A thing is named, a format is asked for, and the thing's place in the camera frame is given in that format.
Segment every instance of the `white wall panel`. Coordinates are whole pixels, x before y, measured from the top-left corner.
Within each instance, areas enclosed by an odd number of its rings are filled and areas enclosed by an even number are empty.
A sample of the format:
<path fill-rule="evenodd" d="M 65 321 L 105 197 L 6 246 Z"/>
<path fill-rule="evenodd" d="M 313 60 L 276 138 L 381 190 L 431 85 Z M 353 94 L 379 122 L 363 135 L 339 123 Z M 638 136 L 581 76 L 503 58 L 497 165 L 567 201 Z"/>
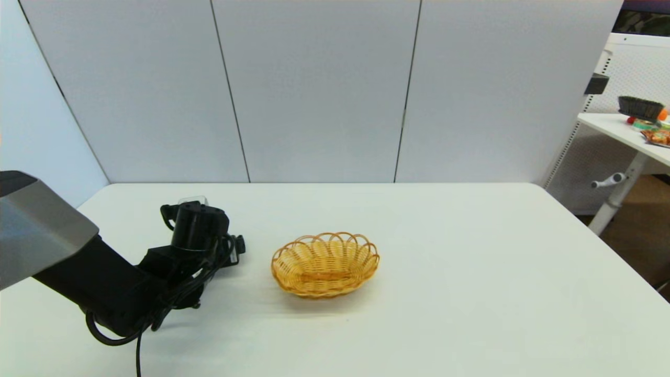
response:
<path fill-rule="evenodd" d="M 243 182 L 208 0 L 23 0 L 112 182 Z"/>
<path fill-rule="evenodd" d="M 540 182 L 620 0 L 424 0 L 398 182 Z"/>
<path fill-rule="evenodd" d="M 252 182 L 392 182 L 419 1 L 214 0 Z"/>
<path fill-rule="evenodd" d="M 0 169 L 21 170 L 78 206 L 108 184 L 17 0 L 0 3 Z"/>

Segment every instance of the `desk leg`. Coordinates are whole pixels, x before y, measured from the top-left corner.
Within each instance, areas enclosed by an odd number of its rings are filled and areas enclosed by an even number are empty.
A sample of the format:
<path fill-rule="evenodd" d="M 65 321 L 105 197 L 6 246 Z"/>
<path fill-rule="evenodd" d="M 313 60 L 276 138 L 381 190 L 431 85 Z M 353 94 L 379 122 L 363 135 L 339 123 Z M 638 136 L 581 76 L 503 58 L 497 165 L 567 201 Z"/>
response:
<path fill-rule="evenodd" d="M 610 197 L 605 200 L 605 203 L 600 207 L 598 213 L 588 226 L 596 235 L 600 235 L 605 230 L 610 220 L 612 220 L 616 212 L 621 208 L 621 203 L 623 203 L 626 195 L 628 195 L 635 182 L 637 182 L 637 179 L 640 178 L 640 174 L 642 174 L 642 170 L 648 160 L 649 157 L 646 154 L 637 152 L 637 155 L 626 170 L 626 180 L 616 185 Z"/>

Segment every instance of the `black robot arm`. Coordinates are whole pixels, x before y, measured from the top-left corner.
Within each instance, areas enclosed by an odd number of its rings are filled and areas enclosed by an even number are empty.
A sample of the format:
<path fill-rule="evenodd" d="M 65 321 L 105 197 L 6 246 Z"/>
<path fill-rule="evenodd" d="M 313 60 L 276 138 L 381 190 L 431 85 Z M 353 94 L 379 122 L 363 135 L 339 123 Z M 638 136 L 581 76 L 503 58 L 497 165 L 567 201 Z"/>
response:
<path fill-rule="evenodd" d="M 0 288 L 33 276 L 79 305 L 91 333 L 108 345 L 158 329 L 172 309 L 198 308 L 214 273 L 238 264 L 245 252 L 242 236 L 228 234 L 225 212 L 200 201 L 160 208 L 172 242 L 149 249 L 137 266 L 110 248 L 90 220 L 27 174 L 0 172 L 0 211 Z M 59 262 L 53 264 L 48 247 Z M 105 337 L 96 323 L 122 338 Z"/>

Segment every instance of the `white desk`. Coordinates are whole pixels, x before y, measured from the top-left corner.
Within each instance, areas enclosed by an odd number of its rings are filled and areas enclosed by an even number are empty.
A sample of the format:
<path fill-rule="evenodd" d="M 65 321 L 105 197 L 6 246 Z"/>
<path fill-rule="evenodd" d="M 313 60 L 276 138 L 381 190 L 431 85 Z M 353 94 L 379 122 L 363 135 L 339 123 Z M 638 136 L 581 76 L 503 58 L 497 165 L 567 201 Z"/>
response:
<path fill-rule="evenodd" d="M 642 174 L 649 158 L 670 166 L 670 148 L 647 144 L 642 134 L 626 123 L 627 118 L 623 114 L 581 113 L 578 116 L 578 120 L 583 124 L 638 151 L 630 166 L 626 169 L 626 180 L 617 185 L 610 197 L 600 207 L 591 224 L 589 224 L 589 228 L 598 235 L 605 230 L 610 220 L 612 220 L 616 212 L 621 208 L 623 200 L 635 185 L 640 174 Z"/>
<path fill-rule="evenodd" d="M 170 242 L 159 206 L 206 195 L 247 253 L 142 341 L 145 376 L 667 376 L 670 305 L 531 184 L 115 184 L 80 210 L 129 261 Z M 273 252 L 321 231 L 379 247 L 331 301 L 282 292 Z M 134 376 L 79 308 L 33 279 L 2 292 L 0 376 Z"/>

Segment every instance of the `wicker basket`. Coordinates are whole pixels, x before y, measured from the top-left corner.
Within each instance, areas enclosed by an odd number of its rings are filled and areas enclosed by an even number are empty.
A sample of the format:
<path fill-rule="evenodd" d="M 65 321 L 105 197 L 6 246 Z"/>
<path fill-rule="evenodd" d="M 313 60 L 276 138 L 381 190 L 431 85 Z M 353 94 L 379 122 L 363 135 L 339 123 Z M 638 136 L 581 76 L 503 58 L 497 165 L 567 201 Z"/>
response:
<path fill-rule="evenodd" d="M 361 235 L 321 233 L 286 244 L 272 257 L 272 275 L 281 289 L 307 299 L 353 292 L 379 265 L 377 247 Z"/>

